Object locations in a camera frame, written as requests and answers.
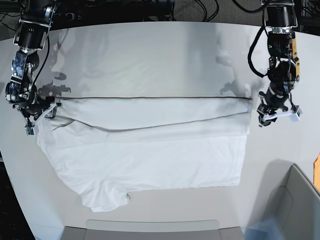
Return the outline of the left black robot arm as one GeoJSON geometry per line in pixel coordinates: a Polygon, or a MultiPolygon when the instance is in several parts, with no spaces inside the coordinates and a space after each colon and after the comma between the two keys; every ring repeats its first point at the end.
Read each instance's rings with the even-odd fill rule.
{"type": "Polygon", "coordinates": [[[280,117],[300,119],[299,106],[293,104],[291,91],[300,78],[296,35],[298,26],[292,0],[272,0],[263,11],[263,26],[267,32],[270,80],[267,91],[259,92],[259,126],[266,127],[280,117]]]}

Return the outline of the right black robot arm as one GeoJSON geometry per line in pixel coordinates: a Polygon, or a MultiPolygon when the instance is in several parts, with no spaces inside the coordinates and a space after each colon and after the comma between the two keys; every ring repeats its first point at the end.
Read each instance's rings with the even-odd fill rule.
{"type": "Polygon", "coordinates": [[[6,85],[5,98],[17,108],[26,120],[41,117],[54,118],[60,106],[52,96],[38,94],[36,81],[44,64],[40,63],[38,52],[49,47],[49,32],[59,0],[16,0],[12,12],[20,12],[13,43],[18,51],[12,60],[12,75],[6,85]]]}

